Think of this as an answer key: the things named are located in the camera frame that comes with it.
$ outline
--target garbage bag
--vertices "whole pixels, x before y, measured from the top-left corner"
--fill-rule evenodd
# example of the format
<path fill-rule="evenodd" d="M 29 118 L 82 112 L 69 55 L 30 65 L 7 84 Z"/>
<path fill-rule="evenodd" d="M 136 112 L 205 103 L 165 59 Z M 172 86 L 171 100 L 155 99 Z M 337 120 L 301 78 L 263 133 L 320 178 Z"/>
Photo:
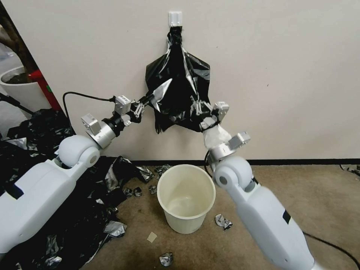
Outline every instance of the garbage bag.
<path fill-rule="evenodd" d="M 170 28 L 167 52 L 146 67 L 157 133 L 172 125 L 200 132 L 200 123 L 211 116 L 210 66 L 183 48 L 181 31 L 180 26 Z"/>

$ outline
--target white plant pot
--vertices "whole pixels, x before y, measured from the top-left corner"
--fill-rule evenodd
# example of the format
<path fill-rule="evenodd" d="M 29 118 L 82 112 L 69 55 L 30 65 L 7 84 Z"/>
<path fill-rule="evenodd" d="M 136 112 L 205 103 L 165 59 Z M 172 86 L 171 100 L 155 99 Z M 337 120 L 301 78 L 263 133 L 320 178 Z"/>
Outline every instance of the white plant pot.
<path fill-rule="evenodd" d="M 37 82 L 30 82 L 25 84 L 7 84 L 8 81 L 15 75 L 24 73 L 24 67 L 16 67 L 6 71 L 0 75 L 0 85 L 4 91 L 12 98 L 20 102 L 22 106 L 35 112 L 40 109 L 50 109 L 51 105 L 46 99 Z"/>

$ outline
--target white trash can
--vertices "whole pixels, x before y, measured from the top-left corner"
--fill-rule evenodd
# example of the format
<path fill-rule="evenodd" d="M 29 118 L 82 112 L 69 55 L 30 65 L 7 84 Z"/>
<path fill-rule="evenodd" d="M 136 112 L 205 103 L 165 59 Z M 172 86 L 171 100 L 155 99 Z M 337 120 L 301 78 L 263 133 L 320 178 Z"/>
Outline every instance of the white trash can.
<path fill-rule="evenodd" d="M 215 185 L 199 167 L 177 165 L 157 183 L 157 199 L 170 227 L 182 234 L 195 232 L 215 202 Z"/>

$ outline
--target floor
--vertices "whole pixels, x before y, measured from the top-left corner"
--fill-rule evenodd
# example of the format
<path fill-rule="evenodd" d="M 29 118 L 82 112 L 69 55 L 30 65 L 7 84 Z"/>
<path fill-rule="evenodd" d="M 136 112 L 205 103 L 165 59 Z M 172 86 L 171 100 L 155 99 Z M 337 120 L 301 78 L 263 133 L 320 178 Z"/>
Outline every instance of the floor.
<path fill-rule="evenodd" d="M 360 181 L 355 174 L 335 165 L 253 166 L 254 175 L 270 188 L 298 225 L 307 233 L 336 244 L 360 260 Z M 159 256 L 173 252 L 173 270 L 185 269 L 276 269 L 262 255 L 242 225 L 230 197 L 216 188 L 216 200 L 202 227 L 182 235 L 166 223 L 164 213 L 148 185 L 131 180 L 128 187 L 140 186 L 143 195 L 131 197 L 118 208 L 119 219 L 127 224 L 122 238 L 113 239 L 86 264 L 83 270 L 163 269 Z M 216 214 L 233 222 L 224 231 L 215 224 Z M 153 243 L 150 232 L 157 234 Z M 343 253 L 307 238 L 315 259 L 326 269 L 357 269 Z"/>

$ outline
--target electrical cord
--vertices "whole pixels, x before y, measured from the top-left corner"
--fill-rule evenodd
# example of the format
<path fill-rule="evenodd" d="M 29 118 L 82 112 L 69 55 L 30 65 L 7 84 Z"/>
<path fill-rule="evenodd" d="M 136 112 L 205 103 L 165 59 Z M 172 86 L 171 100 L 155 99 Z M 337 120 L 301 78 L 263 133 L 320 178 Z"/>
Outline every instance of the electrical cord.
<path fill-rule="evenodd" d="M 109 101 L 109 102 L 114 102 L 115 103 L 115 96 L 113 96 L 112 98 L 109 98 L 109 99 L 104 99 L 104 98 L 100 98 L 100 97 L 94 97 L 94 96 L 89 96 L 89 95 L 85 95 L 85 94 L 81 94 L 81 93 L 77 93 L 77 92 L 65 92 L 63 94 L 63 104 L 64 104 L 64 109 L 65 109 L 65 114 L 66 114 L 66 118 L 67 120 L 69 121 L 69 126 L 70 126 L 70 130 L 72 132 L 72 134 L 76 134 L 75 133 L 75 130 L 73 129 L 72 125 L 71 125 L 71 121 L 70 121 L 70 117 L 69 117 L 69 113 L 68 113 L 68 108 L 66 106 L 66 102 L 65 102 L 65 97 L 66 95 L 68 94 L 73 94 L 73 95 L 77 95 L 77 96 L 82 96 L 84 98 L 91 98 L 91 99 L 96 99 L 96 100 L 99 100 L 99 101 Z"/>
<path fill-rule="evenodd" d="M 209 171 L 207 170 L 207 157 L 209 156 L 210 151 L 207 151 L 206 155 L 205 155 L 205 159 L 204 159 L 204 169 L 205 172 L 211 177 L 213 178 L 213 176 L 209 173 Z"/>
<path fill-rule="evenodd" d="M 307 232 L 304 232 L 304 231 L 303 231 L 303 233 L 304 233 L 304 235 L 306 235 L 306 236 L 308 236 L 308 237 L 311 237 L 311 238 L 313 238 L 313 239 L 315 239 L 315 240 L 318 240 L 318 241 L 320 241 L 320 242 L 323 242 L 324 244 L 327 244 L 327 245 L 329 245 L 329 246 L 331 246 L 331 247 L 333 247 L 333 248 L 341 251 L 342 253 L 344 253 L 345 255 L 347 255 L 350 259 L 352 259 L 353 262 L 356 264 L 357 268 L 360 270 L 360 263 L 359 263 L 359 261 L 358 261 L 354 256 L 352 256 L 348 251 L 344 250 L 343 248 L 341 248 L 341 247 L 339 247 L 339 246 L 337 246 L 337 245 L 335 245 L 335 244 L 331 244 L 331 243 L 329 243 L 328 241 L 325 241 L 325 240 L 323 240 L 323 239 L 321 239 L 321 238 L 318 238 L 318 237 L 316 237 L 316 236 L 313 236 L 313 235 L 311 235 L 311 234 L 308 234 Z"/>
<path fill-rule="evenodd" d="M 207 174 L 212 178 L 213 176 L 209 173 L 209 171 L 207 170 L 207 157 L 208 157 L 208 155 L 209 155 L 209 151 L 207 151 L 207 153 L 206 153 L 206 155 L 205 155 L 205 159 L 204 159 L 204 169 L 205 169 L 205 171 L 207 172 Z M 327 244 L 327 245 L 329 245 L 329 246 L 331 246 L 331 247 L 333 247 L 333 248 L 335 248 L 335 249 L 337 249 L 337 250 L 339 250 L 339 251 L 341 251 L 342 253 L 344 253 L 345 255 L 347 255 L 350 259 L 352 259 L 353 260 L 353 262 L 356 264 L 356 266 L 357 266 L 357 268 L 358 268 L 358 270 L 360 270 L 360 263 L 359 263 L 359 261 L 354 257 L 354 256 L 352 256 L 348 251 L 346 251 L 346 250 L 344 250 L 343 248 L 341 248 L 341 247 L 339 247 L 339 246 L 337 246 L 337 245 L 335 245 L 335 244 L 331 244 L 330 242 L 328 242 L 328 241 L 325 241 L 325 240 L 323 240 L 323 239 L 321 239 L 321 238 L 318 238 L 318 237 L 316 237 L 316 236 L 314 236 L 314 235 L 311 235 L 311 234 L 308 234 L 307 232 L 304 232 L 304 231 L 302 231 L 303 232 L 303 234 L 304 235 L 306 235 L 306 236 L 308 236 L 308 237 L 311 237 L 311 238 L 313 238 L 313 239 L 315 239 L 315 240 L 318 240 L 318 241 L 320 241 L 320 242 L 322 242 L 322 243 L 324 243 L 324 244 Z"/>

